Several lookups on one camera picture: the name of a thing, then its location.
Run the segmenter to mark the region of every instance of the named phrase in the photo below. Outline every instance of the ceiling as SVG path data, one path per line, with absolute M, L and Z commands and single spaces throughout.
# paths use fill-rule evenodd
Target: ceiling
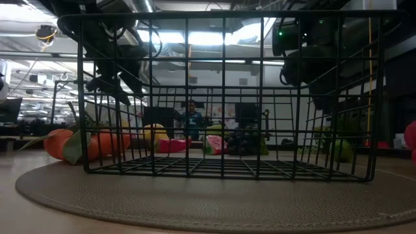
M 136 0 L 125 0 L 129 4 L 133 4 Z M 280 2 L 275 1 L 249 1 L 249 0 L 220 0 L 218 4 L 211 1 L 160 1 L 154 0 L 153 7 L 159 10 L 169 11 L 204 11 L 204 10 L 247 10 L 255 7 L 266 6 L 264 9 L 277 9 L 280 7 Z M 43 48 L 43 44 L 36 39 L 34 31 L 40 25 L 56 25 L 56 17 L 51 14 L 46 14 L 45 8 L 39 7 L 38 1 L 34 0 L 19 0 L 14 1 L 15 4 L 4 4 L 0 1 L 0 51 L 19 51 L 19 52 L 39 52 Z M 228 22 L 230 36 L 234 31 L 234 26 L 249 23 L 250 20 L 238 22 Z M 178 27 L 184 28 L 180 23 L 169 21 L 158 22 L 160 31 L 181 33 Z M 195 38 L 194 45 L 191 47 L 191 57 L 221 57 L 222 56 L 222 39 L 221 34 L 215 31 L 213 25 L 218 25 L 215 20 L 206 21 L 192 21 L 190 22 L 191 30 L 197 31 L 212 31 L 209 38 Z M 259 28 L 257 31 L 251 29 L 250 33 L 259 35 Z M 169 34 L 169 40 L 172 39 L 172 34 Z M 220 43 L 215 44 L 215 36 L 219 35 Z M 270 35 L 265 38 L 265 54 L 271 54 Z M 169 43 L 170 49 L 177 56 L 184 56 L 185 46 L 182 43 Z M 44 48 L 45 53 L 59 53 L 59 54 L 76 54 L 77 43 L 70 38 L 58 33 L 57 37 L 48 47 Z M 252 42 L 249 44 L 233 43 L 226 46 L 227 57 L 258 57 L 260 55 L 259 42 Z M 54 80 L 67 79 L 67 81 L 74 81 L 77 77 L 77 63 L 76 57 L 67 59 L 51 60 L 50 58 L 42 58 L 36 56 L 6 56 L 0 53 L 0 59 L 5 59 L 8 65 L 12 67 L 12 75 L 10 78 L 10 92 L 8 97 L 23 97 L 22 116 L 41 117 L 49 121 L 52 109 L 52 97 Z M 84 70 L 89 73 L 94 72 L 92 63 L 85 62 Z M 190 63 L 189 74 L 197 77 L 198 83 L 194 85 L 218 85 L 222 79 L 222 65 L 221 63 L 212 62 L 192 62 Z M 255 85 L 256 77 L 258 76 L 260 67 L 258 64 L 232 64 L 227 63 L 226 66 L 226 83 L 229 85 L 240 85 L 240 79 L 247 79 L 247 85 Z M 31 75 L 38 75 L 40 79 L 46 81 L 42 84 L 30 82 Z M 153 64 L 153 76 L 160 84 L 164 85 L 183 85 L 185 84 L 185 69 L 183 63 L 173 62 L 155 62 Z M 270 74 L 273 78 L 266 77 L 265 80 L 269 85 L 281 85 L 276 74 Z M 67 106 L 67 101 L 77 101 L 77 86 L 73 83 L 67 85 L 59 85 L 61 91 L 57 94 L 56 115 L 58 122 L 65 121 L 65 118 L 71 116 L 70 109 Z

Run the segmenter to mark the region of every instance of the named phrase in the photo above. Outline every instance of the metal wire grid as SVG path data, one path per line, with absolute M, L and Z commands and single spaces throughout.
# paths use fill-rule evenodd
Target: metal wire grid
M 393 17 L 393 16 L 399 16 L 399 12 L 396 11 L 390 11 L 390 10 L 373 10 L 373 11 L 273 11 L 273 12 L 187 12 L 187 13 L 178 13 L 178 12 L 169 12 L 169 13 L 156 13 L 156 14 L 98 14 L 98 15 L 82 15 L 82 16 L 64 16 L 60 18 L 58 24 L 60 25 L 60 28 L 68 35 L 70 35 L 72 38 L 78 41 L 79 47 L 78 47 L 78 79 L 79 79 L 79 114 L 80 116 L 85 115 L 85 108 L 82 103 L 91 103 L 95 106 L 96 116 L 98 116 L 98 107 L 101 111 L 101 108 L 107 109 L 107 111 L 110 111 L 111 109 L 115 110 L 117 113 L 122 113 L 123 111 L 120 110 L 120 100 L 119 97 L 123 94 L 119 94 L 117 91 L 113 94 L 115 98 L 115 108 L 105 106 L 102 103 L 98 102 L 97 97 L 100 97 L 100 101 L 103 99 L 103 97 L 107 98 L 107 103 L 109 103 L 109 96 L 106 94 L 98 94 L 97 92 L 94 93 L 88 93 L 84 91 L 83 82 L 80 82 L 83 79 L 85 71 L 83 71 L 83 62 L 84 61 L 95 61 L 99 59 L 107 59 L 114 61 L 114 67 L 117 68 L 119 66 L 117 64 L 118 60 L 129 60 L 129 59 L 135 59 L 139 61 L 148 61 L 150 64 L 153 61 L 180 61 L 185 62 L 185 77 L 189 76 L 189 63 L 192 61 L 203 61 L 203 60 L 220 60 L 222 61 L 222 85 L 221 86 L 199 86 L 198 88 L 202 89 L 220 89 L 221 93 L 215 94 L 213 92 L 207 93 L 207 94 L 190 94 L 189 91 L 192 90 L 193 87 L 189 85 L 189 80 L 185 79 L 185 85 L 184 86 L 176 86 L 176 88 L 182 88 L 185 93 L 184 94 L 173 94 L 173 93 L 167 93 L 167 90 L 169 88 L 172 88 L 171 86 L 166 85 L 154 85 L 150 83 L 149 86 L 149 94 L 144 94 L 144 96 L 148 96 L 148 105 L 152 108 L 157 108 L 159 105 L 155 106 L 153 103 L 154 97 L 178 97 L 182 96 L 185 98 L 186 106 L 188 105 L 189 98 L 192 97 L 211 97 L 211 101 L 213 97 L 219 97 L 221 99 L 221 107 L 222 110 L 225 108 L 226 104 L 226 97 L 255 97 L 257 99 L 256 103 L 259 107 L 263 104 L 263 98 L 273 98 L 274 104 L 276 104 L 276 98 L 291 98 L 296 100 L 296 107 L 294 108 L 295 114 L 295 123 L 294 123 L 294 129 L 292 130 L 279 130 L 279 129 L 265 129 L 262 126 L 262 108 L 258 108 L 257 113 L 257 135 L 264 135 L 264 134 L 271 134 L 271 133 L 283 133 L 283 134 L 289 134 L 293 135 L 294 139 L 294 149 L 291 160 L 288 161 L 282 161 L 278 159 L 278 156 L 276 156 L 276 160 L 262 160 L 262 156 L 260 154 L 260 149 L 258 149 L 257 155 L 254 159 L 244 159 L 243 157 L 240 157 L 238 159 L 226 159 L 226 156 L 224 155 L 224 144 L 222 144 L 222 154 L 221 156 L 217 156 L 215 158 L 208 158 L 203 156 L 202 158 L 193 158 L 190 157 L 190 149 L 187 148 L 185 151 L 184 157 L 175 157 L 173 155 L 168 154 L 165 157 L 160 157 L 156 155 L 154 152 L 154 134 L 151 135 L 150 139 L 150 150 L 148 151 L 146 147 L 140 146 L 139 143 L 139 150 L 133 150 L 131 149 L 131 158 L 127 157 L 128 151 L 124 152 L 120 155 L 112 156 L 112 163 L 110 165 L 103 165 L 103 159 L 99 158 L 99 166 L 96 168 L 91 168 L 92 164 L 88 162 L 88 152 L 87 152 L 87 145 L 86 145 L 86 132 L 100 132 L 102 129 L 110 129 L 111 131 L 116 133 L 116 145 L 122 146 L 123 143 L 123 137 L 120 137 L 120 133 L 122 131 L 128 130 L 130 137 L 132 135 L 138 136 L 140 134 L 140 130 L 143 130 L 142 127 L 122 127 L 121 121 L 120 121 L 120 115 L 116 114 L 116 124 L 113 127 L 87 127 L 85 125 L 85 121 L 81 118 L 81 136 L 83 141 L 83 157 L 84 157 L 84 170 L 88 173 L 98 173 L 98 174 L 123 174 L 123 175 L 151 175 L 151 176 L 179 176 L 179 177 L 208 177 L 208 178 L 220 178 L 220 179 L 298 179 L 298 180 L 316 180 L 316 181 L 371 181 L 374 179 L 374 168 L 375 168 L 375 162 L 376 162 L 376 145 L 377 145 L 377 126 L 380 124 L 380 119 L 377 118 L 377 113 L 380 110 L 380 103 L 381 103 L 381 90 L 382 90 L 382 82 L 376 82 L 376 89 L 374 91 L 374 94 L 364 94 L 363 88 L 361 88 L 361 93 L 359 95 L 355 94 L 349 94 L 348 89 L 346 89 L 346 93 L 340 94 L 339 91 L 345 89 L 345 86 L 340 87 L 339 86 L 339 73 L 340 73 L 340 67 L 341 65 L 350 60 L 359 60 L 364 62 L 368 62 L 370 60 L 377 61 L 377 71 L 375 74 L 370 74 L 369 76 L 366 75 L 362 77 L 358 81 L 354 81 L 353 83 L 350 83 L 347 85 L 347 88 L 349 86 L 353 85 L 361 85 L 363 87 L 365 81 L 372 77 L 376 81 L 382 81 L 383 79 L 383 63 L 384 63 L 384 37 L 383 37 L 383 27 L 379 27 L 378 29 L 378 40 L 375 40 L 375 43 L 373 43 L 371 46 L 374 47 L 376 45 L 378 54 L 377 56 L 371 56 L 366 57 L 364 55 L 363 48 L 359 53 L 361 53 L 360 57 L 343 57 L 342 56 L 342 30 L 339 30 L 339 38 L 341 40 L 338 41 L 337 46 L 337 56 L 336 57 L 326 57 L 326 58 L 314 58 L 314 57 L 303 57 L 302 56 L 302 41 L 299 37 L 298 41 L 298 47 L 299 49 L 299 56 L 296 58 L 293 57 L 265 57 L 264 56 L 264 41 L 263 39 L 260 40 L 260 57 L 255 58 L 246 58 L 246 57 L 239 57 L 239 58 L 228 58 L 226 57 L 226 45 L 222 45 L 222 58 L 190 58 L 188 56 L 189 54 L 189 19 L 198 19 L 198 18 L 222 18 L 222 37 L 225 40 L 226 38 L 226 18 L 261 18 L 261 38 L 264 38 L 264 17 L 285 17 L 285 18 L 296 18 L 299 22 L 299 25 L 302 25 L 302 22 L 304 20 L 307 20 L 308 18 L 316 18 L 316 17 L 331 17 L 331 18 L 337 18 L 338 19 L 338 28 L 342 28 L 343 26 L 343 20 L 345 18 L 378 18 L 379 25 L 382 25 L 384 18 L 386 17 Z M 113 20 L 114 24 L 117 24 L 118 20 L 122 19 L 134 19 L 134 20 L 148 20 L 148 23 L 152 26 L 152 20 L 161 20 L 161 19 L 182 19 L 185 20 L 185 57 L 152 57 L 152 51 L 151 47 L 149 46 L 149 57 L 144 58 L 118 58 L 117 54 L 115 54 L 113 57 L 107 57 L 103 56 L 101 58 L 83 58 L 83 22 L 85 20 Z M 79 29 L 83 33 L 74 34 L 72 32 L 69 32 L 66 30 L 66 28 L 63 26 L 65 21 L 71 20 L 72 22 L 76 21 L 79 23 Z M 299 28 L 299 35 L 301 35 L 302 27 Z M 151 44 L 151 38 L 152 38 L 152 31 L 149 31 L 149 44 Z M 115 48 L 115 51 L 117 51 L 117 42 L 113 41 L 113 45 Z M 259 60 L 260 61 L 260 72 L 259 72 L 259 86 L 257 87 L 241 87 L 241 86 L 226 86 L 226 59 L 227 60 Z M 266 87 L 263 86 L 263 62 L 266 60 L 297 60 L 298 62 L 298 79 L 297 83 L 298 85 L 296 87 L 273 87 L 271 88 L 273 90 L 272 94 L 264 94 L 263 91 L 266 89 Z M 322 60 L 322 61 L 336 61 L 337 65 L 334 67 L 336 70 L 336 79 L 335 79 L 335 89 L 334 91 L 328 93 L 328 94 L 302 94 L 301 90 L 304 88 L 307 88 L 307 86 L 301 85 L 300 80 L 300 74 L 302 72 L 301 69 L 301 62 L 307 61 L 307 60 Z M 149 76 L 153 76 L 153 70 L 150 66 L 149 68 Z M 93 78 L 96 78 L 96 74 L 89 74 Z M 118 86 L 120 81 L 118 79 L 114 80 L 114 86 Z M 165 94 L 161 93 L 155 93 L 153 91 L 154 88 L 159 88 L 161 90 L 162 88 L 166 89 Z M 255 94 L 227 94 L 226 89 L 254 89 Z M 275 94 L 274 91 L 276 90 L 294 90 L 296 91 L 295 94 L 290 92 L 290 94 Z M 94 96 L 94 102 L 87 101 L 84 99 L 85 96 Z M 138 96 L 142 96 L 142 94 L 128 94 L 128 96 L 133 96 L 134 99 L 134 105 L 133 107 L 127 107 L 127 115 L 128 118 L 134 117 L 137 119 L 140 116 L 137 115 L 131 115 L 128 111 L 128 108 L 132 108 L 135 110 L 135 113 L 137 113 L 137 100 L 140 102 L 140 108 L 143 107 L 142 99 L 138 98 Z M 307 154 L 307 157 L 305 157 L 305 151 L 302 150 L 302 153 L 298 153 L 298 148 L 303 148 L 307 146 L 307 140 L 309 141 L 309 146 L 312 145 L 312 140 L 318 140 L 319 144 L 321 140 L 324 140 L 325 138 L 330 139 L 332 142 L 335 142 L 337 139 L 344 139 L 337 136 L 340 131 L 337 129 L 337 121 L 331 122 L 331 131 L 329 137 L 315 137 L 314 134 L 320 133 L 328 133 L 324 131 L 311 131 L 308 130 L 309 122 L 313 122 L 312 126 L 315 127 L 316 120 L 321 121 L 321 125 L 323 124 L 323 120 L 327 118 L 326 115 L 322 115 L 317 117 L 317 110 L 314 110 L 314 117 L 309 118 L 309 111 L 310 111 L 310 103 L 311 98 L 325 98 L 325 97 L 332 97 L 333 98 L 333 107 L 332 107 L 332 113 L 330 116 L 333 120 L 336 120 L 342 112 L 348 112 L 348 111 L 354 111 L 354 110 L 339 110 L 339 99 L 344 98 L 371 98 L 373 101 L 373 104 L 370 105 L 363 105 L 360 107 L 360 110 L 372 106 L 371 108 L 374 110 L 374 114 L 371 120 L 372 129 L 370 132 L 360 132 L 357 133 L 358 137 L 363 138 L 370 138 L 370 141 L 372 142 L 370 145 L 370 152 L 368 156 L 367 161 L 367 169 L 365 176 L 357 176 L 355 175 L 355 167 L 356 167 L 356 161 L 357 161 L 357 150 L 354 150 L 354 161 L 352 163 L 352 169 L 350 172 L 343 172 L 340 170 L 340 163 L 337 162 L 336 168 L 334 168 L 334 155 L 335 155 L 335 147 L 331 147 L 331 151 L 326 154 L 326 159 L 324 162 L 324 166 L 319 165 L 319 154 L 317 153 L 315 163 L 310 163 L 311 159 L 311 153 Z M 308 108 L 307 108 L 307 127 L 306 129 L 302 130 L 300 129 L 300 100 L 301 98 L 308 98 Z M 188 120 L 189 116 L 189 110 L 186 108 L 185 111 L 185 119 Z M 148 128 L 151 132 L 155 132 L 157 130 L 161 130 L 157 127 L 153 126 L 152 122 L 152 112 L 149 112 L 150 120 L 151 120 L 151 127 Z M 222 123 L 224 123 L 224 120 L 226 117 L 224 116 L 224 111 L 222 112 L 221 120 Z M 182 131 L 185 135 L 185 138 L 188 138 L 189 135 L 189 125 L 188 121 L 185 121 L 185 127 L 173 127 L 166 129 L 167 131 L 173 130 L 173 131 Z M 206 128 L 200 128 L 200 129 L 194 129 L 199 131 L 205 131 Z M 227 131 L 241 131 L 236 129 L 227 129 Z M 300 134 L 305 134 L 306 137 L 304 138 L 303 145 L 299 145 L 298 139 L 300 138 Z M 222 138 L 225 137 L 225 131 L 221 131 Z M 261 144 L 261 138 L 258 137 L 258 146 Z

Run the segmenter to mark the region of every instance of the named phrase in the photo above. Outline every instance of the watermelon slice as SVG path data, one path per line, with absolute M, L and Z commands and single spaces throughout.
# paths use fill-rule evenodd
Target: watermelon slice
M 228 152 L 227 149 L 227 142 L 225 140 L 222 140 L 221 136 L 207 136 L 205 139 L 206 145 L 205 145 L 205 153 L 209 155 L 220 155 L 221 154 L 221 143 L 224 142 L 224 151 L 225 153 Z
M 156 153 L 177 153 L 190 146 L 191 140 L 159 139 L 155 145 Z

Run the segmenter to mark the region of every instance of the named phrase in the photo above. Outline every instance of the green leaf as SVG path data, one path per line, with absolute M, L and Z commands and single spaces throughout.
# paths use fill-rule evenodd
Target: green leaf
M 29 146 L 31 146 L 31 145 L 33 145 L 33 144 L 36 144 L 36 143 L 38 143 L 39 141 L 42 141 L 42 140 L 48 139 L 49 137 L 55 136 L 55 134 L 58 134 L 58 133 L 60 133 L 60 132 L 61 132 L 61 131 L 56 132 L 56 133 L 53 133 L 53 134 L 51 134 L 51 135 L 39 136 L 38 138 L 36 138 L 36 139 L 34 139 L 34 140 L 31 140 L 30 142 L 26 143 L 24 146 L 22 146 L 20 149 L 18 149 L 18 151 L 24 150 L 25 148 L 28 148 Z
M 91 133 L 86 133 L 87 146 L 90 144 L 90 141 Z M 64 149 L 62 150 L 62 156 L 69 163 L 75 164 L 82 155 L 83 149 L 81 147 L 81 132 L 77 131 L 66 141 Z

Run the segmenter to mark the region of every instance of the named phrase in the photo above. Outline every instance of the toy orange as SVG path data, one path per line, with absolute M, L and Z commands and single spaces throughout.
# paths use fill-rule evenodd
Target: toy orange
M 130 140 L 130 134 L 127 133 L 122 133 L 123 136 L 123 142 L 120 139 L 120 145 L 124 146 L 123 150 L 126 150 L 131 143 Z M 92 137 L 92 139 L 97 140 L 98 142 L 98 135 L 94 135 Z M 102 157 L 106 157 L 108 155 L 112 155 L 113 153 L 113 148 L 114 148 L 114 153 L 117 155 L 118 153 L 121 153 L 121 150 L 118 150 L 117 147 L 117 134 L 116 133 L 100 133 L 99 134 L 99 147 L 101 147 L 101 156 Z
M 63 152 L 64 152 L 63 149 L 64 149 L 64 145 L 66 141 L 68 141 L 68 138 L 63 140 L 58 147 L 60 149 L 59 157 L 62 158 L 62 160 L 65 160 L 63 156 Z M 91 141 L 88 145 L 88 160 L 94 161 L 97 158 L 98 158 L 98 142 L 95 139 L 91 138 Z
M 62 157 L 62 148 L 60 148 L 60 145 L 63 141 L 66 142 L 66 140 L 69 139 L 72 135 L 72 131 L 68 129 L 53 130 L 48 134 L 48 136 L 51 137 L 44 140 L 45 150 L 50 156 L 56 159 L 64 160 Z

